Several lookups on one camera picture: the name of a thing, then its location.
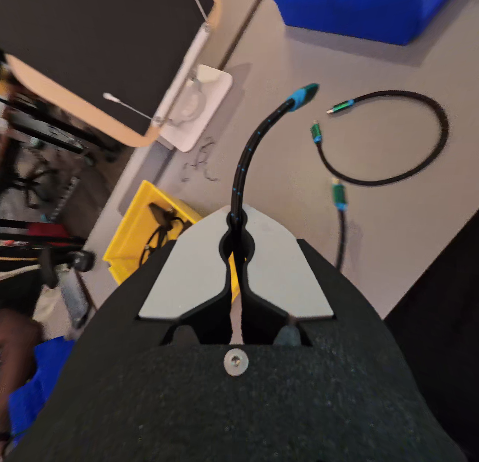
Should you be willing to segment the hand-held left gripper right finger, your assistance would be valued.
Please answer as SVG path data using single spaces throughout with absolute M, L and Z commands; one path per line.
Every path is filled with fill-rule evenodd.
M 245 344 L 272 344 L 287 325 L 333 318 L 333 309 L 298 239 L 248 205 L 242 210 L 241 250 Z

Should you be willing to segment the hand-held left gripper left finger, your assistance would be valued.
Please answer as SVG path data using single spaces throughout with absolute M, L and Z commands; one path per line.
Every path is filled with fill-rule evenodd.
M 201 344 L 229 344 L 231 268 L 230 210 L 223 207 L 180 235 L 138 317 L 191 326 Z

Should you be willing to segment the yellow plastic bin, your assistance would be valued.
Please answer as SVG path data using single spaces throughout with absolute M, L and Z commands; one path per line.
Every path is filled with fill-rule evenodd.
M 148 208 L 150 203 L 155 203 L 166 210 L 174 209 L 177 218 L 192 225 L 203 219 L 184 202 L 169 196 L 152 183 L 143 181 L 103 257 L 119 285 L 139 269 L 140 261 L 145 261 L 140 258 L 142 251 L 147 246 L 150 235 L 159 226 Z M 173 228 L 168 232 L 167 242 L 175 241 L 183 228 L 184 225 L 174 220 Z

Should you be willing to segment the tangled black thread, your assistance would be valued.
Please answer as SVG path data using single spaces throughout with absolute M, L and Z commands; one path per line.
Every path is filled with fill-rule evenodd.
M 210 182 L 219 182 L 219 178 L 212 176 L 208 170 L 209 158 L 216 146 L 216 141 L 212 137 L 207 137 L 204 144 L 198 149 L 193 161 L 183 163 L 180 172 L 180 181 L 187 183 L 191 180 L 194 173 L 202 175 L 204 179 Z

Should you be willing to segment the blue bag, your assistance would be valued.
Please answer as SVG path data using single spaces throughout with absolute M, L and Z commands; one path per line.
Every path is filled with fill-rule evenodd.
M 57 337 L 34 348 L 33 377 L 9 396 L 9 420 L 16 447 L 50 398 L 75 340 Z

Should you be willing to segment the wooden-framed black book stand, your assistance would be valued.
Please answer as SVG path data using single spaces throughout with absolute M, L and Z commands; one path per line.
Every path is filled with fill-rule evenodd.
M 198 60 L 221 0 L 1 0 L 15 78 L 123 145 L 190 151 L 233 83 Z

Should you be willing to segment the blue plastic bin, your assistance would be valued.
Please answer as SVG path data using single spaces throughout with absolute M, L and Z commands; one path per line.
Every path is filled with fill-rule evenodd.
M 274 0 L 285 25 L 406 46 L 449 0 Z

